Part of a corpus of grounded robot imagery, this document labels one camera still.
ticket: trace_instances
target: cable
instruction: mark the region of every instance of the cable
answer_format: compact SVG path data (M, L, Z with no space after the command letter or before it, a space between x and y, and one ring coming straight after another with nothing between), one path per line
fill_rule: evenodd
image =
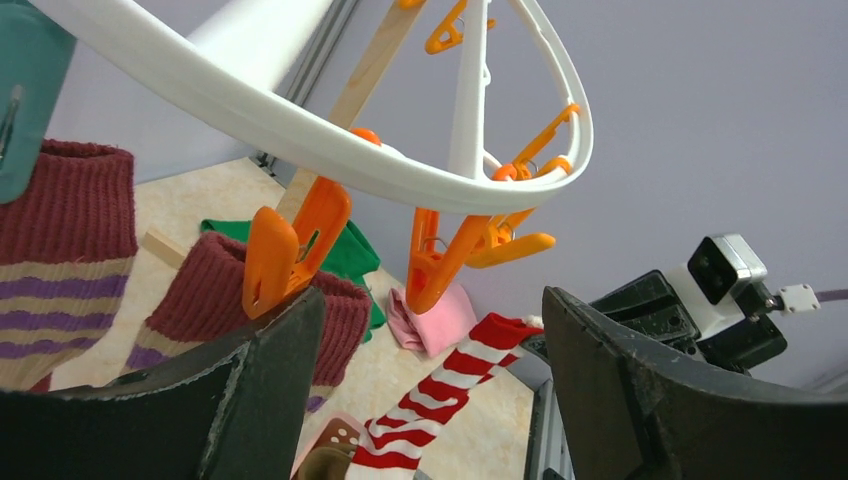
M837 302L840 300L848 300L848 288L842 288L839 290L825 290L823 292L816 292L816 298L818 298L819 303L824 302Z

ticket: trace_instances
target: green cloth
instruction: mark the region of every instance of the green cloth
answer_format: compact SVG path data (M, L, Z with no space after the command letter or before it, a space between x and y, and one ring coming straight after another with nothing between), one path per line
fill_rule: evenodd
M234 240L247 242L247 237L250 234L250 221L207 219L200 223L200 231L218 232ZM324 263L321 264L321 271L350 280L368 291L369 296L371 291L365 284L364 275L378 268L380 268L380 257L374 252L365 235L351 221L347 222L347 226L339 235ZM379 328L385 323L386 316L380 310L380 307L374 303L374 297L371 297L371 320L363 341L371 340L371 330Z

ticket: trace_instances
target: pink cloth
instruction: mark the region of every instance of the pink cloth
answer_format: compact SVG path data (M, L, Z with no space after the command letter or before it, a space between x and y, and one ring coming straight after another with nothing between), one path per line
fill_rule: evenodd
M405 289L391 289L386 313L389 328L407 350L435 357L459 343L477 325L468 294L459 284L451 284L436 306L421 315L409 310L405 298Z

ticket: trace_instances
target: sock cuff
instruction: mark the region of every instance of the sock cuff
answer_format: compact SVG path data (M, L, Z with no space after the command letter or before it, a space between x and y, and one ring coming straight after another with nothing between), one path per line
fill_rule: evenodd
M318 272L312 286L324 293L324 332L313 385L338 386L345 369L368 329L371 298L368 292L335 275Z
M135 255L133 156L45 140L26 191L0 205L0 265L86 263Z
M544 330L531 327L521 319L490 313L471 329L468 338L497 350L511 351L522 340L537 333L544 333Z
M204 233L145 326L180 342L208 342L250 320L241 304L246 246Z

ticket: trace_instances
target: patterned fabric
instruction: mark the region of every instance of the patterned fabric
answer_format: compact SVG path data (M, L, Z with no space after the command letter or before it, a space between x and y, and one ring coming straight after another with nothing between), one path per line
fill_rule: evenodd
M133 157L45 141L0 205L0 387L26 390L112 326L138 251Z
M542 333L521 320L490 313L445 362L401 398L385 415L365 422L365 432L348 468L348 480L409 480L422 449L469 401L469 392L517 360L516 347Z
M150 368L246 325L241 304L245 245L208 232L189 251L162 303L145 320L123 373ZM344 379L368 328L368 293L319 272L311 286L324 293L324 330L306 413L314 413Z

